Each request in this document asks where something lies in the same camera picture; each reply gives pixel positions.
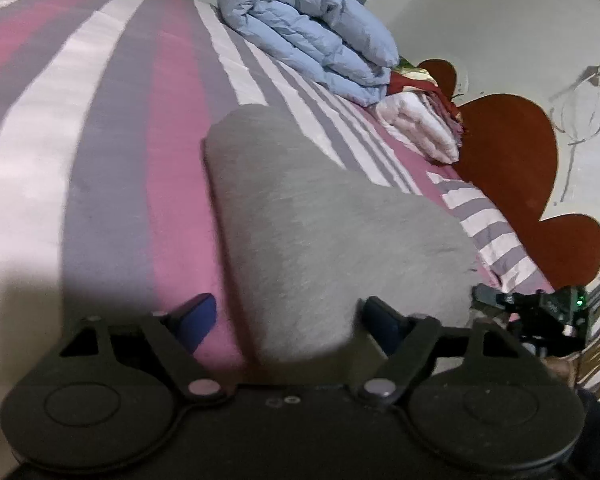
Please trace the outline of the striped pink grey bedsheet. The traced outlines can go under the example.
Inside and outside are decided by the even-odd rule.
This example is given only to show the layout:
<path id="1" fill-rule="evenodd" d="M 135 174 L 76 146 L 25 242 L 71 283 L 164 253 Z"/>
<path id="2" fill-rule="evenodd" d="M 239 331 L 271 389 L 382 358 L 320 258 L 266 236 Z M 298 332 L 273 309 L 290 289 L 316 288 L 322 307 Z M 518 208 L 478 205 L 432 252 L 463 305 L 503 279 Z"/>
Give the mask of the striped pink grey bedsheet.
<path id="1" fill-rule="evenodd" d="M 342 168 L 457 212 L 434 166 L 368 105 L 269 56 L 199 0 L 0 0 L 0 404 L 61 331 L 201 292 L 218 320 L 197 351 L 223 379 L 261 365 L 232 298 L 202 144 L 268 105 Z M 14 466 L 0 429 L 0 479 Z"/>

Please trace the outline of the red wooden headboard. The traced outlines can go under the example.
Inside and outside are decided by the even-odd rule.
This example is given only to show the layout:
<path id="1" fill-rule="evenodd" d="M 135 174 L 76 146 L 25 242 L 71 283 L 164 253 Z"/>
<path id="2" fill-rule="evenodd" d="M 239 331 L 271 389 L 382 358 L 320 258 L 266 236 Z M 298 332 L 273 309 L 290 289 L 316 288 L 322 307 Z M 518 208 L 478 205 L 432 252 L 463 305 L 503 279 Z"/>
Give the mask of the red wooden headboard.
<path id="1" fill-rule="evenodd" d="M 558 211 L 558 147 L 539 105 L 510 93 L 460 104 L 460 159 L 431 179 L 478 248 L 496 286 L 534 292 L 591 286 L 600 274 L 600 222 Z"/>

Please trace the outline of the grey sweatpants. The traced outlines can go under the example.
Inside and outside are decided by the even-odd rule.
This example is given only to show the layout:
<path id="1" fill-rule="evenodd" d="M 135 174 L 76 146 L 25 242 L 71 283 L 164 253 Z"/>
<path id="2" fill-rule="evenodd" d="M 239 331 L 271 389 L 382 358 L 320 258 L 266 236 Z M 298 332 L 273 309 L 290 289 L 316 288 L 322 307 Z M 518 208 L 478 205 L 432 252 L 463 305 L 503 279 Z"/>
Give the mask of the grey sweatpants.
<path id="1" fill-rule="evenodd" d="M 215 124 L 204 156 L 248 344 L 272 382 L 363 376 L 378 362 L 356 319 L 371 296 L 468 323 L 476 248 L 428 198 L 339 167 L 263 105 Z"/>

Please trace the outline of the folded light blue duvet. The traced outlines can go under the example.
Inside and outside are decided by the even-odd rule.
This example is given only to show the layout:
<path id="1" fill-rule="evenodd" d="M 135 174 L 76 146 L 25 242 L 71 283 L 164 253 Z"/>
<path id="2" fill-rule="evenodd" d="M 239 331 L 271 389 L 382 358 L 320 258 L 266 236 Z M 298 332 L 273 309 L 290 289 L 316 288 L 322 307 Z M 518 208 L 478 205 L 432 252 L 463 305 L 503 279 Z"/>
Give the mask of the folded light blue duvet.
<path id="1" fill-rule="evenodd" d="M 356 0 L 218 0 L 225 23 L 259 49 L 362 107 L 387 94 L 399 52 Z"/>

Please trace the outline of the folded white pink blanket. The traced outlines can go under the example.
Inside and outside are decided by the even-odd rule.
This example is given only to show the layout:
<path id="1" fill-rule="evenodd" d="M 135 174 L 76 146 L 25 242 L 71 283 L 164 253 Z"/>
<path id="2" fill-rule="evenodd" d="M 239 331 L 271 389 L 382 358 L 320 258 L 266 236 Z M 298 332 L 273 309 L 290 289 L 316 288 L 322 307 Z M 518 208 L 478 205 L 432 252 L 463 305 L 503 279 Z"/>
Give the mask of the folded white pink blanket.
<path id="1" fill-rule="evenodd" d="M 396 140 L 432 162 L 460 160 L 463 126 L 427 93 L 407 91 L 386 96 L 372 112 Z"/>

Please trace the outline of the red patterned folded cloth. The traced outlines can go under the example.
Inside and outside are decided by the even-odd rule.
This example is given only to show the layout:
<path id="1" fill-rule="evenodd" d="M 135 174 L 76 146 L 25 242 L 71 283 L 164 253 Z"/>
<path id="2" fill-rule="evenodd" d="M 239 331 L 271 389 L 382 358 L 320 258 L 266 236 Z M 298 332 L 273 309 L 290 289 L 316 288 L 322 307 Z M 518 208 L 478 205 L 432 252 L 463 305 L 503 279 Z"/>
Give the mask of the red patterned folded cloth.
<path id="1" fill-rule="evenodd" d="M 462 143 L 464 122 L 460 110 L 443 93 L 437 81 L 426 68 L 416 67 L 406 58 L 400 58 L 399 64 L 391 71 L 387 94 L 392 96 L 404 91 L 423 93 L 434 106 L 436 114 L 451 129 L 456 143 Z"/>

